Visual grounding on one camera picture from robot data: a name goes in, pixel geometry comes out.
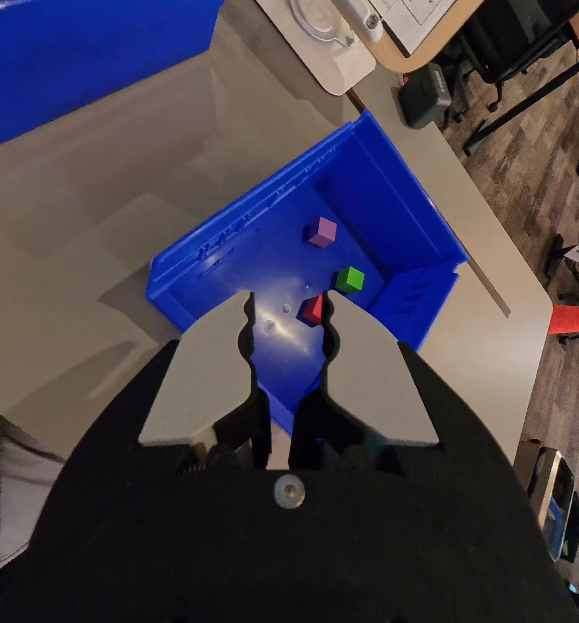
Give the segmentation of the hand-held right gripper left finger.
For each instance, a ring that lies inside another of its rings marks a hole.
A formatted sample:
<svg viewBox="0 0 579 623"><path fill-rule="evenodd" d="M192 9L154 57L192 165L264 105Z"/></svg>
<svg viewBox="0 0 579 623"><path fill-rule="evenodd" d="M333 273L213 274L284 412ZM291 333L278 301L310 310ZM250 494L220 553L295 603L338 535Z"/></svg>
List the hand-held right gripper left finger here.
<svg viewBox="0 0 579 623"><path fill-rule="evenodd" d="M183 333L138 436L141 446L188 446L204 461L214 447L228 447L238 461L266 469L270 401L251 360L254 302L253 292L240 290Z"/></svg>

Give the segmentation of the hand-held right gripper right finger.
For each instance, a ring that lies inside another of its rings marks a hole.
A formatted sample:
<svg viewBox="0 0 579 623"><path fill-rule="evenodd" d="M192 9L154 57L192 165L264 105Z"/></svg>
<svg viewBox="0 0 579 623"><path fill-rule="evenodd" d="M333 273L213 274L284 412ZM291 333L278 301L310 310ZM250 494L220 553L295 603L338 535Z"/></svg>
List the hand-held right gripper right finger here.
<svg viewBox="0 0 579 623"><path fill-rule="evenodd" d="M402 470L397 447L431 448L437 432L394 335L339 292L323 294L316 387L295 414L291 470Z"/></svg>

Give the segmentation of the red wooden cube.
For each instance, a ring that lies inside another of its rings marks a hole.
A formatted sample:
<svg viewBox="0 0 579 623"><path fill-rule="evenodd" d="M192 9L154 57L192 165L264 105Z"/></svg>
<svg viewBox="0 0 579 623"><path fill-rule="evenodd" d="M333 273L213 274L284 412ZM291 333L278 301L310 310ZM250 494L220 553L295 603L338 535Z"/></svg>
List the red wooden cube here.
<svg viewBox="0 0 579 623"><path fill-rule="evenodd" d="M296 319L309 328L315 328L322 324L323 296L318 294L304 300L296 314Z"/></svg>

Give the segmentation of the green wooden cube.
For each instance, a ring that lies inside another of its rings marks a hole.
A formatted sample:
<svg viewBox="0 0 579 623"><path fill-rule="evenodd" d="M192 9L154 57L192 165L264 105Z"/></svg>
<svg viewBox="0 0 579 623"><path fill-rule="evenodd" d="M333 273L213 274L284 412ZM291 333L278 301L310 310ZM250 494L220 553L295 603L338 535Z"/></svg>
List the green wooden cube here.
<svg viewBox="0 0 579 623"><path fill-rule="evenodd" d="M365 274L355 267L348 266L338 271L334 288L346 295L362 291Z"/></svg>

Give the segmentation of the purple wooden cube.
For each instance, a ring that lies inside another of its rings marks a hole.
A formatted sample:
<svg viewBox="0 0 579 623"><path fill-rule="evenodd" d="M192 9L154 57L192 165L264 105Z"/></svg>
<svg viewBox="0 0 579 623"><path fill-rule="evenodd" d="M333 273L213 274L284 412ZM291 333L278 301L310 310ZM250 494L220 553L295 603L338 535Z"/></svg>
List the purple wooden cube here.
<svg viewBox="0 0 579 623"><path fill-rule="evenodd" d="M335 242L336 235L337 223L320 216L309 225L307 242L310 245L324 249Z"/></svg>

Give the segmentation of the blue plastic bin with cubes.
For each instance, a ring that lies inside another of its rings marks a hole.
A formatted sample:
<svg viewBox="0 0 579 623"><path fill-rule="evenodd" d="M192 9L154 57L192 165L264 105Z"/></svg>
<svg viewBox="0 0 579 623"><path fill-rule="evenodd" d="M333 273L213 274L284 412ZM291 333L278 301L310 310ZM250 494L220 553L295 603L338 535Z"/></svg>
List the blue plastic bin with cubes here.
<svg viewBox="0 0 579 623"><path fill-rule="evenodd" d="M0 144L209 49L223 1L0 1Z"/></svg>

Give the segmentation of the silver framed screen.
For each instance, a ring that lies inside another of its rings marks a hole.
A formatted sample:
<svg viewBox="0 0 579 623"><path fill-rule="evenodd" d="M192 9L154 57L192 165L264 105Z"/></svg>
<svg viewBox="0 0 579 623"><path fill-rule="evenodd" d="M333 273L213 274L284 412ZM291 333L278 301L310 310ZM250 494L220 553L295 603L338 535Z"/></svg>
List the silver framed screen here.
<svg viewBox="0 0 579 623"><path fill-rule="evenodd" d="M554 562L562 554L574 496L574 475L562 453L537 439L520 440L513 463Z"/></svg>

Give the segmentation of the black box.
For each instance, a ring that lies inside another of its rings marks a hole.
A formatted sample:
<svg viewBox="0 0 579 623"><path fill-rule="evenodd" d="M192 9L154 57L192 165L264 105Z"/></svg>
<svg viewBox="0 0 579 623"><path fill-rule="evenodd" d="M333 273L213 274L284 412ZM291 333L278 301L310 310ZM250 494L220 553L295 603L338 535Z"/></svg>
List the black box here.
<svg viewBox="0 0 579 623"><path fill-rule="evenodd" d="M405 124L410 129L423 129L452 105L441 66L430 62L404 74L398 99Z"/></svg>

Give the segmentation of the white stand base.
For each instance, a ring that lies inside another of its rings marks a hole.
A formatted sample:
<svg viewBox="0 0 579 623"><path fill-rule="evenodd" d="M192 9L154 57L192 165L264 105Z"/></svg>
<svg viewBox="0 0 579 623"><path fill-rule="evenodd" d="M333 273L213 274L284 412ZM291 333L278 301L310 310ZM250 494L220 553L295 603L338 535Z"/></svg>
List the white stand base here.
<svg viewBox="0 0 579 623"><path fill-rule="evenodd" d="M319 85L335 96L375 68L375 59L332 1L256 1Z"/></svg>

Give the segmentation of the instruction sheet on wooden board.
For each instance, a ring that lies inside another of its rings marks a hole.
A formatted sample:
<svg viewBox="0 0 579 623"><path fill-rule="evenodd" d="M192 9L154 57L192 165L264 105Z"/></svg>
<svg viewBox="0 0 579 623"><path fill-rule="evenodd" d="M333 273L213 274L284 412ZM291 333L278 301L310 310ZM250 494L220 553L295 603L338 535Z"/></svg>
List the instruction sheet on wooden board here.
<svg viewBox="0 0 579 623"><path fill-rule="evenodd" d="M418 70L432 61L483 2L456 1L414 53L408 57L402 54L394 40L386 33L379 41L371 40L366 27L353 11L348 10L347 1L333 1L332 3L378 64L390 72L404 74Z"/></svg>

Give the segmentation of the white clip bar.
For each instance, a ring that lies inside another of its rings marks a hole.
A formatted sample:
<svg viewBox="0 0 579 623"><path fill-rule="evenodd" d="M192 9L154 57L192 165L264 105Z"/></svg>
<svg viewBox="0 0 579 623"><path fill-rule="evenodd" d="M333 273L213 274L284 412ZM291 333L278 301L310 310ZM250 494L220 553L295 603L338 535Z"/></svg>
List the white clip bar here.
<svg viewBox="0 0 579 623"><path fill-rule="evenodd" d="M384 34L382 20L370 1L341 1L341 4L353 25L368 41L378 43L381 40Z"/></svg>

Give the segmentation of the printed instruction sheet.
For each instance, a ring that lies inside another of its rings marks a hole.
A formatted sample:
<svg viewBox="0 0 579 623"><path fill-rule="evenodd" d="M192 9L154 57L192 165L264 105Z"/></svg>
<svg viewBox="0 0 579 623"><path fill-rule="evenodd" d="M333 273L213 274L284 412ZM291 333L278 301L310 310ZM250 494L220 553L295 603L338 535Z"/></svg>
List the printed instruction sheet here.
<svg viewBox="0 0 579 623"><path fill-rule="evenodd" d="M456 1L370 1L402 54L413 54Z"/></svg>

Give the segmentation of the black office chair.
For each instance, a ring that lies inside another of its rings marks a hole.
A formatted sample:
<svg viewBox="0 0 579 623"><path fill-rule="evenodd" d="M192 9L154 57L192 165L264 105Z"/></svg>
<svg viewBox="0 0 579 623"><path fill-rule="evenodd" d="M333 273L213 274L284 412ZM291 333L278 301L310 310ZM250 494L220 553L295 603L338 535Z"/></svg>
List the black office chair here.
<svg viewBox="0 0 579 623"><path fill-rule="evenodd" d="M579 1L484 1L457 33L466 60L481 79L494 85L496 112L503 87L540 58L567 42L567 27Z"/></svg>

